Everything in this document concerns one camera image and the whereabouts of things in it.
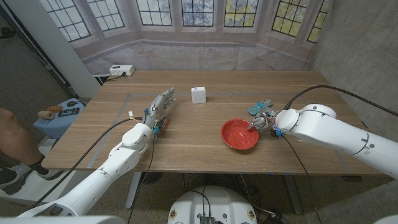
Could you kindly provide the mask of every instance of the window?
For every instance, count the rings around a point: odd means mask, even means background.
[[[169,0],[137,0],[142,25],[171,26]]]
[[[87,0],[102,31],[123,27],[115,0]]]
[[[319,33],[321,32],[321,28],[323,25],[323,21],[325,21],[326,15],[329,11],[330,0],[324,0],[321,11],[318,14],[318,17],[312,27],[311,34],[308,37],[308,41],[316,43],[318,41]]]
[[[214,0],[182,0],[184,26],[213,26]]]
[[[90,35],[72,0],[40,0],[40,3],[68,42]]]
[[[272,30],[295,37],[299,32],[309,0],[281,0]]]
[[[225,5],[226,27],[252,27],[258,0],[227,0]]]

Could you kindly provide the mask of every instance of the sneaker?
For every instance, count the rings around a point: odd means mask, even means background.
[[[14,180],[8,183],[0,184],[0,189],[5,191],[6,194],[12,195],[22,188],[26,182],[27,176],[33,171],[33,169],[23,163],[7,169],[15,171],[17,176]]]
[[[61,174],[63,173],[63,170],[49,170],[48,174],[40,174],[37,173],[37,175],[39,175],[39,177],[44,178],[46,180],[53,180],[53,179],[57,179],[59,176],[61,176]]]

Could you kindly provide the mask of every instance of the wooden table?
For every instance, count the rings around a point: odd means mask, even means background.
[[[256,146],[239,151],[227,146],[220,135],[223,123],[232,118],[252,120],[247,109],[264,98],[283,109],[298,92],[314,85],[329,85],[319,72],[247,71],[136,71],[132,77],[105,83],[62,136],[43,166],[70,169],[91,144],[113,123],[128,118],[128,111],[143,116],[144,109],[160,93],[175,87],[177,101],[167,109],[170,124],[154,146],[153,172],[216,172],[249,174],[305,174],[290,146],[268,131]],[[192,104],[192,87],[206,87],[207,102]],[[334,90],[312,90],[294,101],[291,108],[310,103],[333,108],[337,118],[366,127]],[[85,157],[77,169],[96,169],[135,125],[128,121],[114,128]],[[311,175],[380,174],[351,156],[287,136]],[[146,171],[152,148],[142,155],[135,171]]]

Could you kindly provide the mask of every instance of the blue stool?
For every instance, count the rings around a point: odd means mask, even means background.
[[[77,118],[77,116],[85,108],[83,103],[78,103],[75,106],[69,107],[67,105],[67,103],[70,101],[79,101],[79,100],[72,98],[63,103],[60,103],[59,105],[61,105],[63,107],[62,110],[80,108],[78,114],[58,117],[58,113],[55,113],[54,119],[46,120],[46,119],[39,118],[33,124],[33,126],[37,129],[41,130],[44,134],[46,134],[48,137],[50,137],[52,139],[61,138],[61,136],[65,133],[65,131],[67,131],[69,126],[74,122],[74,120]]]

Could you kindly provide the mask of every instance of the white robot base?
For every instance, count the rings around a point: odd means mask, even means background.
[[[177,199],[170,209],[167,223],[257,223],[253,207],[238,193],[225,187],[206,186],[204,195],[207,202],[201,195],[203,188],[197,187],[193,189],[196,192],[189,191]]]

